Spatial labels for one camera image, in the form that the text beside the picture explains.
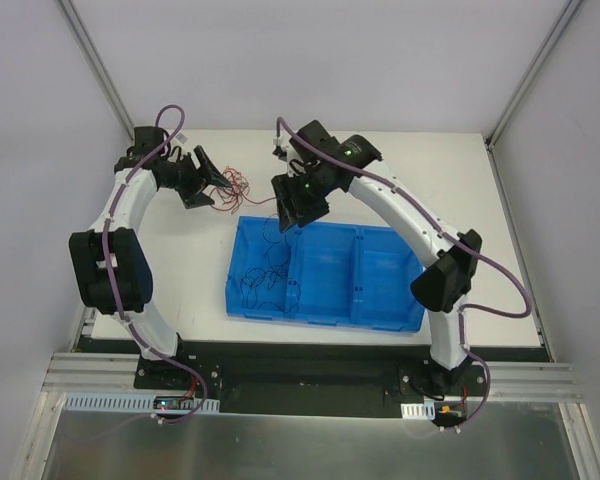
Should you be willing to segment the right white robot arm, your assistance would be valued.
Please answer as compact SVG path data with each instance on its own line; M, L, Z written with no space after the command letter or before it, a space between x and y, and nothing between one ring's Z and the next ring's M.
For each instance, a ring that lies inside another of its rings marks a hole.
M410 290L427 312L431 347L427 366L411 375L410 385L432 399L456 392L472 363L461 334L460 310L477 269L480 235L469 230L446 239L441 221L359 134L338 141L313 120L288 139L277 134L273 154L287 165L286 173L271 180L281 232L325 216L328 195L341 190L373 210L412 250L423 271Z

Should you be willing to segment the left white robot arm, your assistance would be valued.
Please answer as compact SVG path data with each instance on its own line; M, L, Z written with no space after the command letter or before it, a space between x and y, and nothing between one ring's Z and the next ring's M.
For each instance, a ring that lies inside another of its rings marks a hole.
M176 192L183 206L193 209L212 206L206 189L229 182L202 146L185 152L172 146L172 138L158 126L135 128L133 145L114 166L114 187L104 210L87 230L72 234L68 245L84 305L117 320L142 359L158 364L159 380L179 389L194 372L180 335L154 303L153 274L137 231L159 190Z

